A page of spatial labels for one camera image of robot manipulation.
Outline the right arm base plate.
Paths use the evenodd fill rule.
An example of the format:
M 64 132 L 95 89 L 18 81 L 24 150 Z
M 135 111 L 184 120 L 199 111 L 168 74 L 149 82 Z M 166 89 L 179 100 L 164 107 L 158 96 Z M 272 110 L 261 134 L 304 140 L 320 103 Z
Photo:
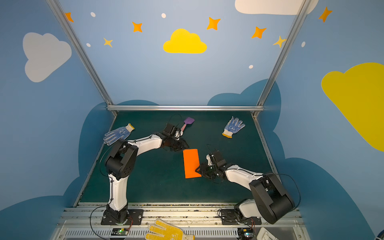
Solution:
M 223 225 L 249 225 L 258 226 L 262 224 L 261 218 L 252 217 L 246 218 L 241 216 L 234 209 L 219 209 L 217 211 L 218 217 L 222 221 Z

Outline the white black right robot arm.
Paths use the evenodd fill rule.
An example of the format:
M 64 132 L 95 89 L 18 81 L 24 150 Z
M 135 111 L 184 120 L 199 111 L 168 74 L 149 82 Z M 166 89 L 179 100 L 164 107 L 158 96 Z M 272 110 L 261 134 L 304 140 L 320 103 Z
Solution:
M 219 151 L 207 155 L 195 172 L 209 180 L 226 180 L 251 191 L 253 198 L 237 203 L 232 210 L 221 210 L 218 216 L 225 224 L 247 224 L 253 218 L 262 218 L 275 224 L 297 208 L 294 199 L 283 186 L 277 174 L 256 173 L 238 165 L 229 164 Z

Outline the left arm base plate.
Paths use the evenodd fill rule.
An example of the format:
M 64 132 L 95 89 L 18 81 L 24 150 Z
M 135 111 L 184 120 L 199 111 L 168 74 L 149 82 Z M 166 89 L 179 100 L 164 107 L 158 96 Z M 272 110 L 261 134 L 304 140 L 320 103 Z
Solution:
M 105 210 L 101 225 L 140 225 L 143 220 L 143 214 L 144 210 L 142 209 Z

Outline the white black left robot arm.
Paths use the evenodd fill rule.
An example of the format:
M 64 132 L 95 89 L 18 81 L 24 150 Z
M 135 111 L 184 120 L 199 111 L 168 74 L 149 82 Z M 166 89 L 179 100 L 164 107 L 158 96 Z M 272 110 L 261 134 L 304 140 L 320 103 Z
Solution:
M 147 137 L 127 140 L 135 129 L 132 125 L 121 127 L 105 134 L 104 143 L 112 147 L 106 162 L 106 171 L 110 178 L 110 200 L 103 213 L 101 225 L 125 226 L 140 225 L 144 211 L 141 209 L 128 209 L 127 183 L 134 170 L 137 157 L 143 153 L 160 148 L 170 148 L 172 151 L 181 151 L 189 148 L 182 138 L 186 128 L 167 124 L 162 132 Z

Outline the orange square paper sheet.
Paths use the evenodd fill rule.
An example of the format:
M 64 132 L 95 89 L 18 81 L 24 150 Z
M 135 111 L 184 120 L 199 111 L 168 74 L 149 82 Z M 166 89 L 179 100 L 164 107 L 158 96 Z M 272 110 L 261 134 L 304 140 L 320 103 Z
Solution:
M 200 166 L 199 154 L 197 149 L 183 150 L 185 178 L 200 178 L 201 174 L 196 172 Z

